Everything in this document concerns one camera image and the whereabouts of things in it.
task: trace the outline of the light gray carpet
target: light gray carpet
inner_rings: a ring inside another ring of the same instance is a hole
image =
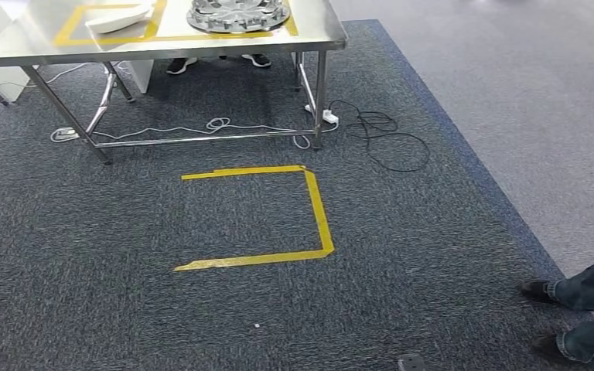
[[[425,170],[386,172],[343,131],[319,152],[286,138],[227,141],[113,151],[104,167],[78,142],[49,142],[63,124],[38,90],[0,107],[0,369],[383,371],[406,352],[431,370],[562,369],[527,343],[581,318],[518,295],[514,285],[534,275],[527,249],[407,88],[385,34],[367,22],[346,29],[350,48],[331,58],[330,99],[383,111],[425,139]],[[219,116],[303,126],[290,59],[272,58],[270,70],[202,60],[180,77],[157,63],[147,96],[126,104],[115,94],[100,130],[199,128]],[[101,70],[54,85],[84,121]],[[394,139],[373,149],[396,164],[419,153]],[[334,254],[171,272],[195,259],[315,248],[301,176],[179,180],[288,164],[316,173]]]
[[[381,20],[565,274],[594,264],[594,1],[331,2]]]

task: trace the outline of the table top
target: table top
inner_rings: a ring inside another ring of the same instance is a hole
[[[328,0],[284,0],[291,17],[267,32],[213,34],[186,21],[192,0],[154,0],[148,21],[93,35],[88,19],[144,0],[31,0],[0,35],[0,66],[157,60],[344,49],[347,35]]]

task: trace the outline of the power plug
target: power plug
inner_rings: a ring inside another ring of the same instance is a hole
[[[304,106],[304,109],[307,110],[308,112],[312,113],[310,104],[307,104],[306,106]],[[330,123],[331,125],[338,124],[338,122],[340,121],[338,119],[338,116],[331,113],[331,110],[324,110],[322,119],[324,121]]]

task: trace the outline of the yellow tape marking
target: yellow tape marking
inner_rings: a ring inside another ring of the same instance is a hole
[[[285,0],[285,4],[289,7],[290,4]],[[71,39],[72,32],[78,26],[83,13],[88,9],[122,9],[132,8],[139,4],[113,4],[113,5],[78,5],[70,17],[65,21],[65,24],[60,28],[60,31],[53,39],[54,46],[77,46],[77,45],[112,45],[112,44],[127,44],[127,43],[146,43],[154,41],[193,41],[193,40],[209,40],[209,39],[256,39],[258,37],[273,36],[278,30],[268,32],[248,32],[248,33],[204,33],[203,35],[177,35],[177,36],[157,36],[162,14],[167,6],[167,0],[156,0],[154,12],[151,19],[148,21],[145,28],[145,34],[139,37],[106,37],[103,39]],[[292,15],[285,21],[282,28],[288,31],[290,36],[299,35],[297,25]]]
[[[248,175],[248,174],[270,174],[276,172],[303,172],[306,180],[306,187],[309,190],[309,197],[313,207],[313,215],[316,219],[320,243],[322,249],[312,251],[296,251],[291,253],[264,254],[249,257],[226,257],[222,259],[195,260],[189,264],[174,268],[178,271],[192,271],[214,267],[235,267],[241,265],[255,265],[268,263],[282,263],[286,261],[320,259],[333,252],[333,241],[329,232],[329,224],[326,222],[324,205],[320,197],[316,176],[306,167],[301,165],[269,166],[260,168],[226,168],[213,170],[204,174],[191,174],[181,176],[182,180],[217,178],[221,176]]]
[[[269,174],[273,172],[301,172],[303,170],[304,167],[301,165],[269,166],[262,168],[222,168],[203,174],[181,175],[181,180],[217,178],[232,175]]]

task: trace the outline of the shoe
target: shoe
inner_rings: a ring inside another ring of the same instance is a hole
[[[540,335],[531,342],[531,348],[548,361],[561,364],[581,363],[566,358],[557,345],[557,335]]]
[[[265,54],[243,54],[242,57],[250,60],[258,68],[268,68],[272,65],[272,61]]]
[[[559,304],[558,301],[556,301],[553,298],[550,298],[550,295],[548,295],[549,284],[550,281],[526,281],[520,284],[520,286],[518,286],[518,289],[520,290],[523,296],[531,300],[547,304]]]
[[[170,75],[180,75],[186,72],[189,65],[196,63],[197,58],[174,58],[167,66],[167,73]]]

